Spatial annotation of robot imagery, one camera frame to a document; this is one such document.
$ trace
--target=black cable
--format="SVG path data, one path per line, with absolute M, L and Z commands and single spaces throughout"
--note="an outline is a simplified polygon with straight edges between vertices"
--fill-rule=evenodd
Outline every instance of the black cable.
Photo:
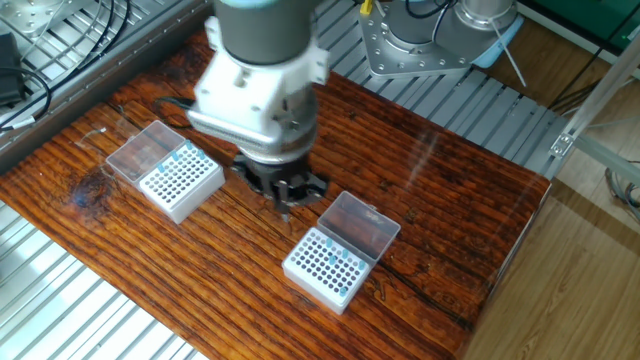
M 127 2 L 127 8 L 130 7 L 130 0 L 125 0 Z M 112 14 L 114 11 L 114 7 L 111 7 L 111 11 L 109 13 L 109 18 L 112 18 Z M 123 24 L 122 26 L 120 26 L 120 29 L 118 29 L 118 32 L 116 33 L 116 35 L 114 36 L 113 40 L 117 40 L 121 35 L 121 33 L 124 31 L 124 29 L 126 28 L 126 26 Z M 100 42 L 102 42 L 102 40 L 104 39 L 104 37 L 107 36 L 109 31 L 108 27 L 105 27 L 104 31 L 102 32 L 102 34 L 100 35 L 100 38 L 98 39 L 98 42 L 96 42 L 96 44 L 94 45 L 94 47 L 92 48 L 92 50 L 90 52 L 87 53 L 87 55 L 84 57 L 84 59 L 82 59 L 82 61 L 80 61 L 78 67 L 73 70 L 66 78 L 64 78 L 63 80 L 61 80 L 59 83 L 57 83 L 56 85 L 54 85 L 53 87 L 50 88 L 50 93 L 53 93 L 54 91 L 56 91 L 57 89 L 59 89 L 60 87 L 62 87 L 63 85 L 65 85 L 66 83 L 68 83 L 69 81 L 71 81 L 71 79 L 75 78 L 84 68 L 89 67 L 91 65 L 93 65 L 95 62 L 97 62 L 98 60 L 100 60 L 102 58 L 103 55 L 105 55 L 107 53 L 107 49 L 103 48 L 102 51 L 100 52 L 100 54 L 98 56 L 95 56 L 94 58 L 92 58 L 91 60 L 89 60 L 84 66 L 80 66 L 82 65 L 85 61 L 87 61 L 87 59 L 89 59 L 89 57 L 91 56 L 91 54 L 95 51 L 94 49 L 96 49 L 96 46 L 99 46 Z M 34 103 L 37 103 L 39 101 L 41 101 L 44 98 L 45 95 L 41 95 L 38 99 L 36 99 L 34 101 Z M 20 115 L 24 114 L 27 110 L 29 109 L 29 106 L 25 106 L 22 109 L 18 110 L 18 112 L 16 112 L 15 114 L 13 114 L 9 119 L 3 121 L 2 123 L 0 123 L 0 132 L 2 132 L 3 127 L 5 125 L 7 125 L 8 123 L 12 122 L 13 120 L 17 119 Z
M 444 18 L 444 16 L 447 14 L 447 11 L 449 11 L 449 9 L 455 6 L 455 4 L 457 3 L 458 3 L 458 0 L 452 0 L 445 4 L 444 10 L 442 10 L 442 13 L 440 14 L 440 16 L 438 16 L 438 21 L 436 21 L 436 26 L 433 28 L 433 36 L 432 36 L 433 41 L 436 41 L 436 35 L 438 35 L 438 30 L 440 30 L 440 24 L 442 23 L 442 19 Z
M 44 107 L 42 108 L 42 110 L 40 110 L 40 112 L 36 115 L 33 116 L 33 118 L 35 120 L 40 119 L 42 116 L 44 116 L 44 114 L 47 113 L 47 111 L 49 111 L 49 106 L 51 106 L 51 89 L 49 88 L 49 86 L 47 85 L 47 82 L 44 81 L 44 79 L 42 77 L 40 77 L 38 74 L 34 73 L 31 70 L 27 70 L 27 69 L 23 69 L 23 68 L 12 68 L 12 67 L 0 67 L 0 72 L 12 72 L 14 74 L 21 74 L 21 75 L 29 75 L 32 78 L 36 79 L 41 85 L 42 88 L 45 91 L 45 94 L 47 96 L 47 101 L 44 104 Z M 7 125 L 9 122 L 13 121 L 13 118 L 10 118 L 6 121 L 4 121 L 2 124 L 0 124 L 0 132 L 5 132 L 5 131 L 11 131 L 14 130 L 14 128 L 12 126 L 7 126 L 4 127 L 5 125 Z
M 622 30 L 622 28 L 624 27 L 624 25 L 633 18 L 633 16 L 640 10 L 640 3 L 638 3 L 635 8 L 629 12 L 629 14 L 620 22 L 620 24 L 618 24 L 618 26 L 611 32 L 611 34 L 609 34 L 609 37 L 607 37 L 607 39 L 605 40 L 605 42 L 610 42 L 614 36 L 616 36 L 618 34 L 618 32 L 620 32 L 620 30 Z M 598 49 L 598 51 L 596 51 L 593 56 L 591 57 L 591 59 L 589 59 L 589 61 L 582 67 L 582 69 L 578 72 L 578 74 L 573 78 L 573 80 L 564 87 L 564 89 L 562 89 L 562 91 L 560 92 L 560 94 L 558 94 L 558 96 L 555 98 L 555 100 L 551 103 L 551 106 L 549 106 L 550 109 L 553 109 L 554 107 L 556 107 L 558 105 L 558 103 L 560 102 L 560 99 L 567 93 L 567 91 L 569 91 L 569 89 L 571 89 L 573 87 L 573 85 L 576 84 L 576 82 L 578 81 L 578 79 L 585 73 L 585 71 L 587 71 L 587 69 L 589 68 L 589 66 L 591 66 L 591 64 L 593 64 L 594 61 L 596 61 L 596 59 L 600 56 L 600 53 L 604 50 L 604 48 L 600 47 Z M 580 90 L 577 90 L 576 92 L 580 92 L 583 91 L 585 88 L 582 88 Z
M 160 112 L 160 104 L 162 103 L 169 103 L 172 105 L 175 105 L 177 107 L 179 107 L 182 110 L 189 110 L 191 109 L 191 107 L 193 106 L 193 104 L 195 104 L 195 100 L 193 99 L 189 99 L 189 98 L 183 98 L 183 97 L 175 97 L 175 96 L 163 96 L 163 97 L 159 97 L 157 98 L 154 102 L 153 102 L 153 110 L 155 113 L 159 113 Z M 193 128 L 193 125 L 189 124 L 189 125 L 175 125 L 175 124 L 171 124 L 168 121 L 166 121 L 165 119 L 160 119 L 163 123 L 165 123 L 165 125 L 170 126 L 174 129 L 191 129 Z
M 585 99 L 589 94 L 595 89 L 596 86 L 600 83 L 600 80 L 597 80 L 582 89 L 576 90 L 569 95 L 558 99 L 557 104 L 549 107 L 550 110 L 555 110 L 557 108 L 566 107 L 568 103 L 575 102 L 576 99 Z
M 591 59 L 589 59 L 589 61 L 587 61 L 587 63 L 582 67 L 582 69 L 580 69 L 580 71 L 578 72 L 578 74 L 573 78 L 573 80 L 571 80 L 569 82 L 569 84 L 567 84 L 567 86 L 564 87 L 564 89 L 562 89 L 562 91 L 560 92 L 560 94 L 558 94 L 558 96 L 556 96 L 555 100 L 553 100 L 553 102 L 551 103 L 551 105 L 549 106 L 550 109 L 556 107 L 560 101 L 560 99 L 567 93 L 567 91 L 569 91 L 569 89 L 571 89 L 573 87 L 573 85 L 575 85 L 578 80 L 580 79 L 580 77 L 587 71 L 587 69 L 591 66 L 591 64 L 593 64 L 596 59 L 598 58 L 598 56 L 600 56 L 600 53 L 602 52 L 602 48 L 599 48 L 598 51 L 596 51 L 593 56 L 591 56 Z
M 125 0 L 125 3 L 126 3 L 126 6 L 124 8 L 124 17 L 122 19 L 122 24 L 120 25 L 120 28 L 118 29 L 116 34 L 113 36 L 113 39 L 111 39 L 109 44 L 107 44 L 104 50 L 102 50 L 103 54 L 108 53 L 109 50 L 111 50 L 111 48 L 118 42 L 118 40 L 120 40 L 120 36 L 122 36 L 122 34 L 124 33 L 124 30 L 128 26 L 129 14 L 131 13 L 131 0 Z
M 413 10 L 411 10 L 411 6 L 409 5 L 409 2 L 410 2 L 409 0 L 405 0 L 404 1 L 404 7 L 405 7 L 405 9 L 407 9 L 407 13 L 409 13 L 409 15 L 412 18 L 426 19 L 426 18 L 432 17 L 433 15 L 439 13 L 440 10 L 442 10 L 445 7 L 449 6 L 451 3 L 453 3 L 453 0 L 446 1 L 444 4 L 440 4 L 440 5 L 436 4 L 437 7 L 435 9 L 433 9 L 433 10 L 427 12 L 427 13 L 424 13 L 424 14 L 416 14 L 416 13 L 414 13 Z
M 113 24 L 113 15 L 115 14 L 115 5 L 116 2 L 115 0 L 111 0 L 111 9 L 109 10 L 109 19 L 107 20 L 107 24 L 104 27 L 104 31 L 102 32 L 102 34 L 100 34 L 100 37 L 98 38 L 98 41 L 96 41 L 95 44 L 93 44 L 93 47 L 91 48 L 91 50 L 89 51 L 89 54 L 87 54 L 87 57 L 91 54 L 93 54 L 94 52 L 96 52 L 96 50 L 98 50 L 98 48 L 100 47 L 100 44 L 104 41 L 104 39 L 107 37 L 107 35 L 109 34 L 109 28 L 111 28 L 111 25 Z M 104 51 L 101 51 L 98 56 L 96 57 L 102 57 L 104 55 Z M 80 63 L 80 65 L 76 68 L 76 70 L 74 70 L 73 72 L 76 72 L 77 70 L 79 70 L 80 68 L 84 68 L 84 66 L 82 65 L 82 63 Z

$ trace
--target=metal frame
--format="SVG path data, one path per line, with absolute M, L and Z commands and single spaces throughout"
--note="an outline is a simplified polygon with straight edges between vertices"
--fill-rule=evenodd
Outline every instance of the metal frame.
M 155 6 L 157 12 L 153 16 L 148 16 L 149 14 L 135 9 L 129 21 L 130 24 L 131 22 L 134 24 L 140 22 L 140 24 L 130 26 L 125 36 L 109 54 L 58 89 L 50 110 L 44 118 L 31 128 L 21 128 L 0 134 L 0 174 L 9 171 L 33 150 L 62 131 L 95 103 L 111 94 L 156 59 L 176 49 L 187 36 L 202 26 L 213 9 L 209 0 L 171 0 L 166 1 L 164 5 L 151 0 L 137 1 Z M 123 9 L 117 13 L 122 21 Z M 105 14 L 105 19 L 101 16 L 102 26 L 106 24 L 107 16 L 108 14 Z M 52 45 L 43 42 L 40 46 L 46 49 Z M 51 83 L 58 81 L 64 77 L 65 71 L 68 70 L 61 71 L 54 79 L 48 78 L 48 80 Z M 34 91 L 32 99 L 37 98 L 38 95 L 40 93 L 37 90 Z M 39 102 L 27 100 L 12 110 L 29 107 L 24 114 L 28 116 L 38 111 L 43 104 L 44 99 Z
M 640 169 L 628 163 L 619 155 L 598 144 L 592 138 L 582 135 L 593 119 L 618 92 L 622 84 L 640 65 L 640 36 L 629 44 L 618 61 L 589 95 L 575 116 L 564 128 L 549 150 L 553 157 L 564 158 L 575 145 L 587 155 L 627 178 L 640 184 Z

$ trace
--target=pipette tip box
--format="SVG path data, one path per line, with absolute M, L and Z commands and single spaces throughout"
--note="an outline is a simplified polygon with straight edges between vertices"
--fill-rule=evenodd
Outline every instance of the pipette tip box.
M 285 275 L 342 314 L 400 225 L 342 192 L 282 262 Z
M 225 182 L 220 165 L 161 121 L 129 139 L 107 163 L 176 224 Z

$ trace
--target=wooden tabletop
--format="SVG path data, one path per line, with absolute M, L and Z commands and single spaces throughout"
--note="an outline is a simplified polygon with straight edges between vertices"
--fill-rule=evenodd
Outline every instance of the wooden tabletop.
M 208 357 L 460 358 L 549 181 L 332 74 L 310 156 L 325 200 L 286 224 L 227 171 L 175 225 L 105 159 L 158 117 L 187 124 L 152 103 L 193 97 L 212 55 L 194 35 L 0 178 L 0 199 Z M 237 152 L 181 132 L 224 165 Z M 344 190 L 402 230 L 338 316 L 281 262 Z

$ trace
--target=cable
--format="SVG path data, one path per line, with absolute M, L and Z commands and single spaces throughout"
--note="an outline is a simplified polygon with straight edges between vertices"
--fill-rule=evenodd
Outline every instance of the cable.
M 616 120 L 616 121 L 612 121 L 604 124 L 589 125 L 587 126 L 587 129 L 596 129 L 596 128 L 615 126 L 615 125 L 625 124 L 625 123 L 634 122 L 634 121 L 640 121 L 640 116 L 635 116 L 628 119 Z
M 433 35 L 431 36 L 433 41 L 436 41 L 436 35 L 438 35 L 438 30 L 440 30 L 440 24 L 442 23 L 442 19 L 447 14 L 447 11 L 449 11 L 450 8 L 455 6 L 455 4 L 457 2 L 458 2 L 458 0 L 453 0 L 453 1 L 450 1 L 450 2 L 446 3 L 445 6 L 444 6 L 444 9 L 442 9 L 442 12 L 440 13 L 440 15 L 438 15 L 438 20 L 436 21 L 436 26 L 434 26 Z
M 126 6 L 124 8 L 124 17 L 122 18 L 122 24 L 120 24 L 120 28 L 118 29 L 116 34 L 113 36 L 109 44 L 107 44 L 104 50 L 102 50 L 103 54 L 108 53 L 109 50 L 111 50 L 111 48 L 118 42 L 118 40 L 120 40 L 120 36 L 122 36 L 122 34 L 124 33 L 124 30 L 129 25 L 128 19 L 131 13 L 131 0 L 125 0 L 125 3 L 126 3 Z
M 640 161 L 629 162 L 632 164 L 640 163 Z M 638 187 L 635 184 L 629 184 L 627 185 L 625 190 L 623 190 L 618 174 L 616 174 L 609 168 L 604 171 L 604 176 L 611 196 L 624 202 L 629 208 L 631 214 L 636 218 L 638 222 L 640 222 L 640 211 L 638 210 L 640 208 L 640 203 L 638 203 L 638 201 L 636 201 L 631 194 L 634 190 L 638 189 Z
M 414 13 L 414 12 L 413 12 L 413 10 L 411 10 L 411 6 L 409 5 L 409 2 L 410 2 L 409 0 L 404 0 L 404 7 L 405 7 L 405 9 L 407 9 L 407 13 L 409 13 L 409 15 L 410 15 L 412 18 L 416 18 L 416 19 L 426 19 L 426 18 L 430 18 L 430 17 L 432 17 L 433 15 L 435 15 L 435 14 L 439 13 L 439 12 L 440 12 L 440 10 L 442 10 L 442 9 L 444 9 L 445 7 L 447 7 L 448 5 L 450 5 L 453 1 L 452 1 L 452 0 L 448 0 L 448 1 L 446 1 L 444 4 L 440 4 L 440 5 L 438 5 L 435 9 L 433 9 L 433 10 L 431 10 L 431 11 L 427 12 L 427 13 L 424 13 L 424 14 L 416 14 L 416 13 Z
M 44 81 L 43 78 L 41 78 L 38 74 L 34 73 L 33 71 L 27 70 L 27 69 L 22 69 L 22 68 L 12 68 L 12 67 L 0 67 L 0 72 L 10 72 L 10 73 L 14 73 L 14 74 L 21 74 L 21 75 L 29 75 L 32 78 L 36 79 L 41 85 L 42 88 L 44 89 L 46 96 L 47 96 L 47 100 L 44 104 L 44 107 L 42 108 L 42 110 L 40 110 L 40 112 L 32 117 L 30 117 L 29 119 L 19 123 L 19 124 L 14 124 L 12 126 L 7 126 L 4 127 L 6 124 L 8 124 L 8 121 L 13 121 L 13 119 L 9 119 L 8 121 L 5 121 L 2 123 L 2 125 L 0 125 L 0 132 L 6 132 L 6 131 L 11 131 L 11 130 L 15 130 L 19 127 L 22 126 L 26 126 L 29 125 L 35 121 L 37 121 L 38 119 L 40 119 L 42 116 L 44 116 L 44 114 L 47 113 L 47 111 L 49 111 L 49 106 L 51 106 L 51 89 L 49 89 L 49 86 L 47 85 L 47 82 Z
M 96 12 L 96 18 L 99 16 L 101 10 L 102 10 L 102 0 L 99 0 L 98 11 Z M 114 11 L 114 7 L 112 6 L 111 10 L 110 10 L 110 14 L 109 14 L 110 18 L 112 18 L 113 11 Z M 124 25 L 121 26 L 120 29 L 118 30 L 118 33 L 121 33 L 124 30 L 124 28 L 125 28 Z M 102 41 L 102 39 L 104 39 L 104 37 L 106 36 L 108 30 L 109 30 L 109 28 L 105 27 L 104 31 L 100 35 L 100 38 L 98 39 L 98 42 L 96 42 L 96 45 L 99 46 L 99 44 Z M 114 36 L 114 39 L 116 39 L 117 37 L 120 36 L 120 35 L 118 35 L 118 33 L 116 33 L 116 35 Z M 96 61 L 100 60 L 104 54 L 106 54 L 106 52 L 104 51 L 104 48 L 103 48 L 103 51 L 98 56 L 95 56 L 91 60 L 87 61 L 93 52 L 94 52 L 94 50 L 92 49 L 89 53 L 87 53 L 87 55 L 84 57 L 84 59 L 82 59 L 80 62 L 78 62 L 78 65 L 76 66 L 76 68 L 73 71 L 71 71 L 71 73 L 69 73 L 69 75 L 67 75 L 67 77 L 65 77 L 62 81 L 60 81 L 59 83 L 57 83 L 56 85 L 51 87 L 50 92 L 53 93 L 54 91 L 56 91 L 57 89 L 59 89 L 60 87 L 62 87 L 66 83 L 68 83 L 71 79 L 75 78 L 84 68 L 94 64 Z M 45 97 L 45 95 L 41 95 L 38 99 L 36 99 L 34 101 L 34 103 L 37 103 L 37 102 L 41 101 Z M 29 109 L 29 106 L 25 106 L 22 109 L 18 110 L 13 115 L 11 115 L 11 117 L 9 119 L 7 119 L 7 120 L 3 121 L 2 123 L 0 123 L 0 132 L 5 131 L 5 129 L 3 128 L 4 126 L 6 126 L 8 123 L 14 121 L 16 118 L 18 118 L 18 116 L 24 114 L 28 109 Z
M 91 48 L 91 50 L 89 50 L 89 53 L 87 54 L 87 57 L 85 57 L 85 59 L 80 63 L 80 65 L 76 68 L 76 70 L 80 69 L 80 68 L 84 68 L 86 66 L 86 65 L 82 65 L 82 63 L 84 63 L 87 60 L 89 55 L 95 53 L 96 50 L 98 50 L 98 48 L 100 47 L 100 44 L 107 37 L 107 34 L 109 33 L 109 28 L 113 24 L 113 15 L 114 14 L 115 14 L 115 0 L 111 0 L 111 9 L 109 10 L 109 19 L 107 19 L 107 24 L 104 27 L 104 31 L 102 32 L 102 34 L 100 34 L 100 37 L 98 38 L 98 41 L 96 41 L 96 43 L 93 44 L 93 47 Z M 100 58 L 103 55 L 104 55 L 104 52 L 101 51 L 100 53 L 98 53 L 98 55 L 96 57 Z
M 629 14 L 618 24 L 618 26 L 613 29 L 613 31 L 609 34 L 609 37 L 607 37 L 607 39 L 605 40 L 605 42 L 611 42 L 611 40 L 616 36 L 616 34 L 618 34 L 618 32 L 620 32 L 620 30 L 622 30 L 622 28 L 631 20 L 631 18 L 633 18 L 633 16 L 640 10 L 640 3 L 638 3 L 633 10 L 631 10 L 629 12 Z M 571 80 L 571 82 L 569 82 L 569 84 L 567 86 L 564 87 L 564 89 L 562 89 L 562 91 L 560 92 L 560 94 L 558 94 L 558 96 L 556 97 L 556 99 L 551 103 L 551 105 L 549 106 L 549 109 L 553 109 L 554 107 L 557 106 L 557 104 L 559 103 L 559 99 L 561 99 L 566 93 L 567 91 L 569 91 L 569 89 L 571 89 L 573 87 L 573 85 L 575 85 L 575 83 L 578 81 L 578 79 L 585 73 L 585 71 L 587 71 L 587 69 L 589 68 L 589 66 L 591 66 L 591 64 L 593 64 L 594 61 L 596 61 L 596 59 L 600 56 L 600 53 L 604 50 L 604 48 L 600 47 L 591 57 L 591 59 L 589 59 L 589 61 L 582 67 L 582 69 L 578 72 L 578 74 L 573 78 L 573 80 Z
M 507 44 L 502 39 L 502 34 L 500 34 L 500 31 L 498 31 L 498 27 L 496 26 L 496 23 L 495 21 L 493 21 L 493 19 L 494 17 L 490 18 L 489 23 L 491 24 L 491 27 L 493 28 L 493 30 L 496 32 L 496 35 L 498 35 L 498 40 L 500 41 L 500 44 L 502 45 L 502 48 L 504 49 L 505 54 L 507 54 L 507 57 L 511 62 L 511 66 L 513 66 L 513 70 L 515 70 L 516 74 L 518 75 L 518 79 L 520 79 L 522 86 L 527 87 L 527 82 L 524 81 L 524 76 L 522 75 L 522 72 L 520 71 L 518 64 L 516 64 L 516 60 L 511 55 L 511 51 L 509 51 L 509 47 L 507 47 Z
M 27 57 L 27 55 L 29 55 L 29 53 L 33 50 L 33 48 L 36 46 L 36 44 L 40 41 L 40 39 L 42 39 L 44 34 L 47 32 L 47 30 L 49 30 L 49 26 L 51 25 L 51 22 L 58 15 L 60 10 L 62 10 L 62 7 L 63 7 L 64 4 L 68 4 L 66 0 L 60 1 L 60 5 L 58 5 L 58 8 L 53 13 L 53 15 L 51 15 L 51 18 L 49 19 L 47 24 L 44 26 L 44 29 L 42 29 L 42 32 L 40 33 L 40 35 L 38 35 L 38 37 L 33 41 L 33 43 L 31 43 L 31 46 L 29 46 L 27 48 L 27 50 L 24 52 L 24 55 L 22 55 L 22 57 L 20 58 L 20 61 L 24 60 Z
M 632 77 L 631 79 L 627 80 L 622 85 L 620 85 L 619 89 L 624 88 L 625 86 L 631 84 L 632 82 L 634 82 L 636 80 L 637 80 L 636 78 Z M 584 88 L 585 90 L 582 90 L 582 94 L 579 97 L 571 100 L 571 102 L 569 102 L 567 104 L 560 105 L 556 109 L 551 109 L 551 110 L 556 111 L 556 112 L 560 112 L 561 109 L 563 109 L 563 108 L 568 108 L 570 106 L 574 106 L 574 105 L 577 105 L 577 104 L 581 103 L 582 101 L 586 100 L 587 97 L 589 97 L 589 94 L 598 85 L 598 83 L 600 83 L 600 80 L 598 80 L 595 83 L 585 87 Z M 578 111 L 581 106 L 582 105 L 578 105 L 578 106 L 575 106 L 575 107 L 571 108 L 570 110 L 566 110 L 565 112 L 562 113 L 561 116 L 567 116 L 567 115 L 569 115 L 571 113 L 574 113 L 574 112 Z
M 195 100 L 193 99 L 189 99 L 189 98 L 183 98 L 183 97 L 175 97 L 175 96 L 163 96 L 163 97 L 159 97 L 157 98 L 154 102 L 153 102 L 153 110 L 155 113 L 159 113 L 160 112 L 160 104 L 162 103 L 169 103 L 172 105 L 175 105 L 177 107 L 179 107 L 182 110 L 189 110 L 191 109 L 191 107 L 193 106 L 193 104 L 195 104 Z M 169 123 L 167 120 L 165 119 L 160 119 L 163 123 L 165 123 L 165 125 L 170 126 L 174 129 L 192 129 L 193 125 L 189 124 L 189 125 L 175 125 L 175 124 L 171 124 Z

